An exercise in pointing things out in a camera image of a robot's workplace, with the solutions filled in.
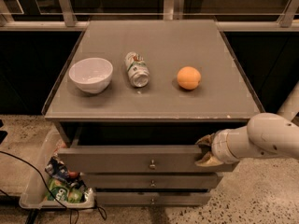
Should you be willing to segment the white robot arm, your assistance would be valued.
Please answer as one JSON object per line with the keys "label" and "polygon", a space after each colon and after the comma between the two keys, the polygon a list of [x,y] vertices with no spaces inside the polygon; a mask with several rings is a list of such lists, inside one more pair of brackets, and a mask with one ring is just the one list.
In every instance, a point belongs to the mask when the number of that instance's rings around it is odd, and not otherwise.
{"label": "white robot arm", "polygon": [[232,164],[244,158],[299,159],[299,127],[292,122],[299,109],[299,82],[276,114],[260,113],[246,126],[226,129],[200,138],[196,145],[211,148],[196,166]]}

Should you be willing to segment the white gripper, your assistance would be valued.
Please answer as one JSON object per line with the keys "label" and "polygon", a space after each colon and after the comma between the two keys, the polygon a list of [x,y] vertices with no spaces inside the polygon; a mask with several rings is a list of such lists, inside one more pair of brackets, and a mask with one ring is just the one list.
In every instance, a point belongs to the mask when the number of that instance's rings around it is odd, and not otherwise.
{"label": "white gripper", "polygon": [[199,167],[220,166],[223,163],[232,164],[239,162],[239,159],[230,151],[228,146],[229,130],[222,130],[215,134],[207,134],[196,141],[198,146],[211,147],[201,160],[195,162]]}

